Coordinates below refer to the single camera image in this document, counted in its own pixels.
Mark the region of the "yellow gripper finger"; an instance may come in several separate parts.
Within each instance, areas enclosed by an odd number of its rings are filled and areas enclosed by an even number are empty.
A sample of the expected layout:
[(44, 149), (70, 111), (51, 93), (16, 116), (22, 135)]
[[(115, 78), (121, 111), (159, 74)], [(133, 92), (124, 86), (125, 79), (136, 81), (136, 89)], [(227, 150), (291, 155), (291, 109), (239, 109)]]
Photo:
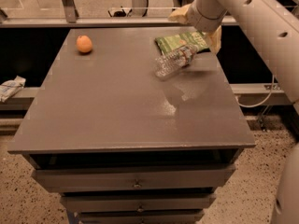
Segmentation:
[(187, 24), (188, 23), (188, 10), (190, 8), (190, 4), (187, 4), (183, 7), (179, 7), (171, 12), (171, 14), (168, 16), (168, 19), (170, 21), (175, 21), (180, 24)]
[(205, 33), (204, 39), (210, 51), (217, 54), (221, 49), (221, 27), (219, 26), (214, 32)]

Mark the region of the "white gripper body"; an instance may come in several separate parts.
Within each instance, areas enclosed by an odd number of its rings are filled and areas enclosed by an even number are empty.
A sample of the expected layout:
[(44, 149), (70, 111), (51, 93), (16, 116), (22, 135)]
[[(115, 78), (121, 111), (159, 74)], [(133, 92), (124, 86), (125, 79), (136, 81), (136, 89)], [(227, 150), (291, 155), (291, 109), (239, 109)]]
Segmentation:
[(211, 33), (221, 25), (226, 12), (217, 0), (194, 0), (188, 9), (188, 23), (200, 32)]

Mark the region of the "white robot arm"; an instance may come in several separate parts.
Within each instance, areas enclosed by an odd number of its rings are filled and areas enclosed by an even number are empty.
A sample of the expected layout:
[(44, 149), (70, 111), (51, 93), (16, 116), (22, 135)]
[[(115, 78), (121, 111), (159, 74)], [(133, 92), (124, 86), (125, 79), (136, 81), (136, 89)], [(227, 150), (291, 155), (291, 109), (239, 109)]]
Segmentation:
[[(204, 33), (229, 13), (294, 107), (299, 106), (299, 20), (276, 0), (193, 0), (169, 15)], [(299, 224), (299, 144), (282, 171), (270, 224)]]

